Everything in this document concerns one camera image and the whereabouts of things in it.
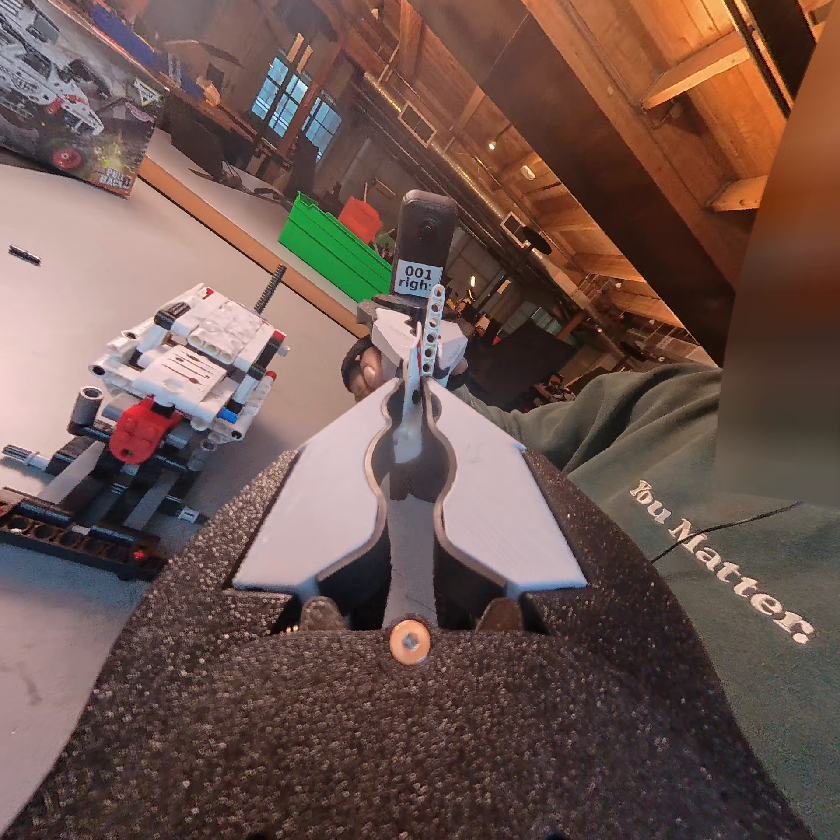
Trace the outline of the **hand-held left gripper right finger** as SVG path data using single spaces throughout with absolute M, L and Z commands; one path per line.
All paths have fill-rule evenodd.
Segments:
M 526 449 L 433 380 L 427 429 L 444 450 L 433 510 L 439 612 L 483 612 L 494 599 L 580 589 L 587 580 L 525 457 Z

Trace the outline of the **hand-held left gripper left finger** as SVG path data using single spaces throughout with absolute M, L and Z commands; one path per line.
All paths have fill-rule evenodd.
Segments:
M 389 440 L 399 391 L 385 383 L 300 448 L 234 573 L 236 590 L 322 595 L 346 616 L 383 616 L 392 565 L 374 454 Z

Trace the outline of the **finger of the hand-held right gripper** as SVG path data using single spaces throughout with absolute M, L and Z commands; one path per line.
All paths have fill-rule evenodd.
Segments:
M 438 332 L 434 379 L 447 384 L 464 358 L 468 339 L 457 322 L 441 322 Z
M 373 353 L 368 354 L 368 386 L 377 388 L 402 372 L 405 394 L 414 395 L 421 382 L 421 344 L 415 334 L 416 326 L 408 316 L 376 316 L 371 328 L 373 348 L 379 351 L 375 364 Z

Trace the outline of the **small white beam part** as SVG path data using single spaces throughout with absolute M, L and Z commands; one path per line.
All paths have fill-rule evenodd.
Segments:
M 404 466 L 422 454 L 424 380 L 434 376 L 444 308 L 445 288 L 437 284 L 429 295 L 425 321 L 418 323 L 423 329 L 403 364 L 402 420 L 393 434 L 394 460 L 398 466 Z

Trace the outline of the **white brick-built truck model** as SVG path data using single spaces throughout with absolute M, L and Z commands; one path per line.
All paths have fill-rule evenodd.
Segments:
M 207 285 L 124 330 L 89 367 L 68 443 L 50 457 L 8 445 L 3 456 L 51 477 L 36 496 L 2 488 L 2 544 L 152 581 L 165 567 L 156 515 L 201 525 L 186 494 L 219 446 L 242 441 L 275 384 L 287 336 L 264 310 L 287 273 L 278 265 L 257 303 Z

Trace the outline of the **person's right forearm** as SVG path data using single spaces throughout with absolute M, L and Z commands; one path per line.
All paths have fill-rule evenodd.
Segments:
M 552 403 L 528 413 L 507 413 L 484 404 L 465 385 L 454 394 L 526 448 L 540 452 L 558 467 L 572 469 L 608 449 L 626 430 L 637 384 L 637 374 L 604 374 L 572 402 Z

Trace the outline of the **grey desk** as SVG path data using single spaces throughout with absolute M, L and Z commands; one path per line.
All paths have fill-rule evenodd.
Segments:
M 270 278 L 145 183 L 121 198 L 5 164 L 1 180 L 2 445 L 60 448 L 77 392 L 98 383 L 89 364 L 174 295 L 206 282 L 252 305 Z M 288 287 L 266 315 L 290 349 L 271 365 L 275 388 L 245 440 L 220 448 L 188 497 L 208 515 L 353 404 L 340 364 L 354 336 Z M 147 588 L 2 546 L 2 828 L 60 755 Z

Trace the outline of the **person's right hand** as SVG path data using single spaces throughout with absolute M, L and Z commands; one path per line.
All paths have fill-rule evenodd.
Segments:
M 371 337 L 358 339 L 343 358 L 341 378 L 356 403 L 375 392 L 396 375 L 397 365 L 377 349 Z

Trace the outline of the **red storage bin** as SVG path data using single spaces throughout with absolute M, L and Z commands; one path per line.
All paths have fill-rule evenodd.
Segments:
M 382 229 L 382 220 L 372 205 L 351 196 L 343 206 L 338 222 L 364 245 L 370 245 Z

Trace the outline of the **black office chair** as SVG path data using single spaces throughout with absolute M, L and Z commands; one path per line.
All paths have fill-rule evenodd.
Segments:
M 574 346 L 526 321 L 498 343 L 483 338 L 468 343 L 466 386 L 483 403 L 509 412 L 575 354 Z

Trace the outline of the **green storage bin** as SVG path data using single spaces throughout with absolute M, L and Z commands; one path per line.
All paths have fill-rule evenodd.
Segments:
M 391 264 L 302 192 L 279 242 L 354 301 L 391 292 Z

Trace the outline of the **paned window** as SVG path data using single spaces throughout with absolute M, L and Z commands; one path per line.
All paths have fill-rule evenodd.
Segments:
M 247 112 L 248 121 L 258 127 L 267 120 L 268 139 L 279 141 L 289 129 L 311 83 L 312 78 L 306 71 L 299 74 L 291 70 L 286 54 L 281 51 L 269 64 L 266 77 Z M 338 104 L 329 93 L 322 91 L 301 127 L 301 134 L 318 150 L 317 162 L 328 149 L 341 122 Z

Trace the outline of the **green sweatshirt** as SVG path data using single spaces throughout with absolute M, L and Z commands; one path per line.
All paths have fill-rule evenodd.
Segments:
M 630 374 L 626 430 L 561 469 L 657 561 L 764 767 L 838 838 L 838 512 L 717 486 L 720 371 Z

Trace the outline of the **wood-edged grey table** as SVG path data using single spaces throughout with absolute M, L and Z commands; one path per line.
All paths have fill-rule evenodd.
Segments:
M 369 332 L 356 320 L 357 302 L 280 243 L 288 212 L 279 202 L 215 183 L 158 129 L 140 178 L 270 274 L 286 265 L 284 284 L 353 335 Z

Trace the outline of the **toy truck set box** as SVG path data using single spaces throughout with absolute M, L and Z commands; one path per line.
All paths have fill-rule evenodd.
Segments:
M 167 88 L 63 3 L 1 2 L 1 145 L 129 196 Z

